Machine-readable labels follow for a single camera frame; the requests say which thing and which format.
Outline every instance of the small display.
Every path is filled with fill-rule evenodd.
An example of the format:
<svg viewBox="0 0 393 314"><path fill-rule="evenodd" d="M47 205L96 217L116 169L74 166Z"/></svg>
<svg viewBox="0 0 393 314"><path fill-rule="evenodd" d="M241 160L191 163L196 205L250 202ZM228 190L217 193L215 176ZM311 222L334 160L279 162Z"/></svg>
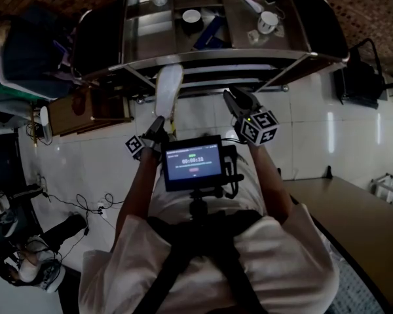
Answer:
<svg viewBox="0 0 393 314"><path fill-rule="evenodd" d="M166 151L166 163L171 181L221 174L217 144Z"/></svg>

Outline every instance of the black chair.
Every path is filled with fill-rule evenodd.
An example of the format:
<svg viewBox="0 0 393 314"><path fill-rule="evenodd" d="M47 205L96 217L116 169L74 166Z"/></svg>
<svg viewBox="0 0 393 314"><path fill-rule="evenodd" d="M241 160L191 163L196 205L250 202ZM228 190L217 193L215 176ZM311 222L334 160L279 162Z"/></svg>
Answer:
<svg viewBox="0 0 393 314"><path fill-rule="evenodd" d="M358 49L366 42L370 42L373 48L377 73L370 64L361 60ZM336 94L342 104L344 101L349 101L377 109L379 107L377 100L382 92L393 88L393 83L386 84L384 82L380 59L371 39L365 39L353 46L350 49L350 59L346 67L335 71L333 76Z"/></svg>

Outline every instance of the black harness strap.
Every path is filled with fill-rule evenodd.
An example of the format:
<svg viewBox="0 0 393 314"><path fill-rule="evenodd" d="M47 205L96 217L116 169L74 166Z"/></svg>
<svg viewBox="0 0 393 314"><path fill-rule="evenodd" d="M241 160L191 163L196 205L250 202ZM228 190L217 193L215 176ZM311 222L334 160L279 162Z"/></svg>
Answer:
<svg viewBox="0 0 393 314"><path fill-rule="evenodd" d="M250 285L234 247L234 236L241 234L261 215L256 211L224 212L208 215L203 222L183 222L169 225L158 218L148 218L149 225L172 245L168 258L134 314L155 314L167 297L178 275L185 271L192 258L207 256L227 278L237 304L249 313L265 314Z"/></svg>

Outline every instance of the person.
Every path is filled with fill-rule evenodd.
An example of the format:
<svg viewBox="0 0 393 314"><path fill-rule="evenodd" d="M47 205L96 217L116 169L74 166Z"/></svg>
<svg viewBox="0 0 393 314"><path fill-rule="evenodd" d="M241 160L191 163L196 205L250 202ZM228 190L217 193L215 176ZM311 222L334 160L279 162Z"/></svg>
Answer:
<svg viewBox="0 0 393 314"><path fill-rule="evenodd" d="M18 225L17 208L26 199L32 199L43 194L44 187L32 184L22 190L0 191L0 226L4 237L10 237Z"/></svg>
<svg viewBox="0 0 393 314"><path fill-rule="evenodd" d="M261 309L252 313L324 313L338 289L337 268L307 208L293 204L265 147L249 143L249 150L257 178L239 157L238 173L244 175L244 180L239 183L237 196L232 200L204 200L209 215L219 211L227 215L239 211L259 213L256 222L234 237L238 261L261 304ZM175 246L156 232L149 220L157 217L167 224L181 224L191 218L189 191L166 192L164 177L160 176L152 194L158 164L152 149L143 149L140 166L119 212L112 249L109 253L84 253L81 313L146 313L138 311L138 307L166 267ZM200 245L194 237L189 241L192 243L184 245ZM231 291L231 279L218 267L207 256L192 258L172 282L157 313L251 313L236 301L239 294Z"/></svg>
<svg viewBox="0 0 393 314"><path fill-rule="evenodd" d="M35 286L48 293L55 292L65 275L58 251L66 239L86 227L86 220L74 214L43 235L29 238L25 245L17 245L19 270L1 262L0 277L17 287Z"/></svg>

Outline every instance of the electrical outlet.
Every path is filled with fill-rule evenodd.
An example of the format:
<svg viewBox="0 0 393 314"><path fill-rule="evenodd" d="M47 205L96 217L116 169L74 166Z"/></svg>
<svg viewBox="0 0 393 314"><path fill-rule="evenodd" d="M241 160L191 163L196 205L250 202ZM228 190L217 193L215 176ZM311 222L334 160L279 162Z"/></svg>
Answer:
<svg viewBox="0 0 393 314"><path fill-rule="evenodd" d="M105 207L105 205L102 202L98 202L98 208L102 207L102 217L103 218L107 218L107 214L106 214L106 209L103 209L103 207Z"/></svg>

